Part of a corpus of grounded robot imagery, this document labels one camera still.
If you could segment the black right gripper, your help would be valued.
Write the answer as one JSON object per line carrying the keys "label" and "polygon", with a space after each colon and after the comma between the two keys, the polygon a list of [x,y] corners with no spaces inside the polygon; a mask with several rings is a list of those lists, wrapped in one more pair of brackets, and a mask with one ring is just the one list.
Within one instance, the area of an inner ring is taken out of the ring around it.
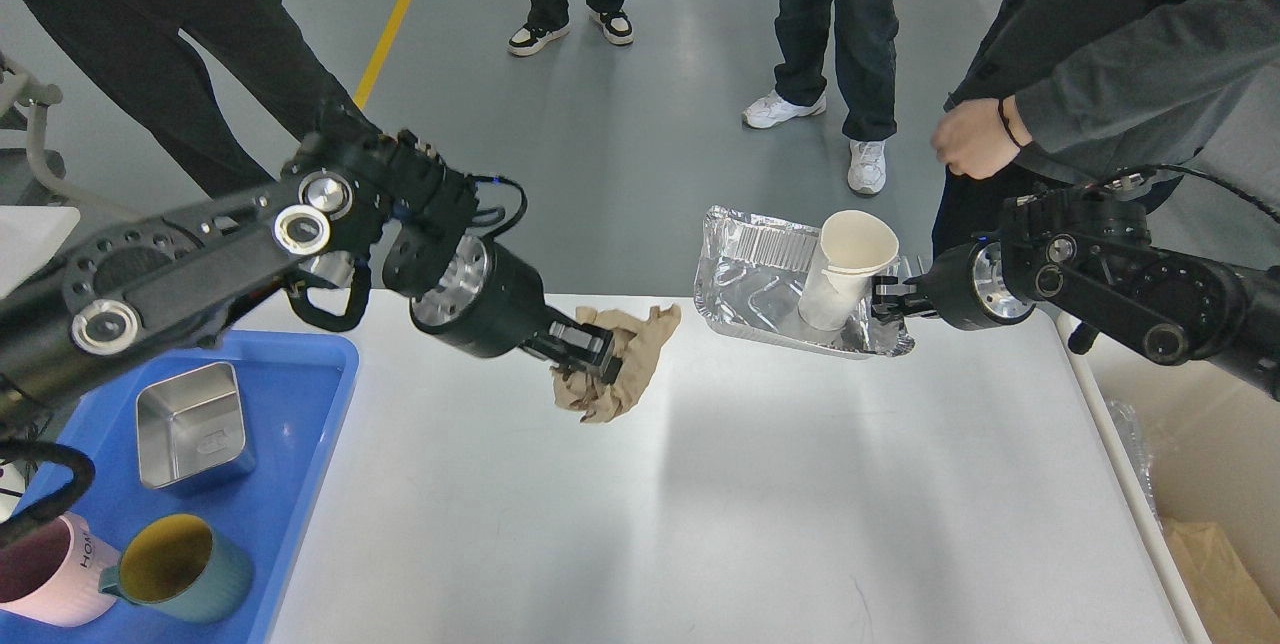
{"label": "black right gripper", "polygon": [[1036,310],[1006,283],[998,239],[948,248],[918,278],[873,277],[872,303],[878,321],[937,318],[964,332],[1016,325]]}

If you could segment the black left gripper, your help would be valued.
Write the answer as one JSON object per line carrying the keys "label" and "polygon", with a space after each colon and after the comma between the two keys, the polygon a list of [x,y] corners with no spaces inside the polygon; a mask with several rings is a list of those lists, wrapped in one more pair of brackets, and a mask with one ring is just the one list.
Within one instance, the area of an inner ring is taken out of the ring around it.
{"label": "black left gripper", "polygon": [[420,332],[477,358],[520,348],[603,385],[622,367],[612,330],[549,312],[539,271],[488,237],[460,239],[439,283],[410,302],[410,318]]}

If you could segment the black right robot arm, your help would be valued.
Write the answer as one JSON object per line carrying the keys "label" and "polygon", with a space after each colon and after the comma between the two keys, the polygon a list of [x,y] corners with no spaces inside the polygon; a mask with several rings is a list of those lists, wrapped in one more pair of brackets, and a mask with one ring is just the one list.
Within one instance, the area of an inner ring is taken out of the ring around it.
{"label": "black right robot arm", "polygon": [[1277,270],[1155,248],[1144,207],[1121,198],[1155,174],[1133,166],[1006,198],[995,230],[950,248],[929,271],[873,278],[873,315],[972,332],[1019,324],[1047,302],[1079,321],[1068,342],[1074,353],[1105,334],[1153,364],[1203,360],[1277,398]]}

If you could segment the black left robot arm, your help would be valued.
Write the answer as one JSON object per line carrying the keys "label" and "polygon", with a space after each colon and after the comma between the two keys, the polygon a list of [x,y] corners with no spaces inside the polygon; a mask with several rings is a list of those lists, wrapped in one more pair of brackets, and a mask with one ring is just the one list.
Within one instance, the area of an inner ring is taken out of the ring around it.
{"label": "black left robot arm", "polygon": [[410,132],[329,108],[279,182],[100,230],[33,271],[3,300],[3,457],[60,465],[70,480],[5,520],[3,544],[67,512],[95,478],[86,455],[26,440],[29,425],[160,353],[218,343],[278,291],[315,328],[357,326],[389,221],[399,234],[381,279],[420,332],[613,383],[613,333],[545,302],[538,271],[497,242],[515,220],[481,213],[481,182]]}

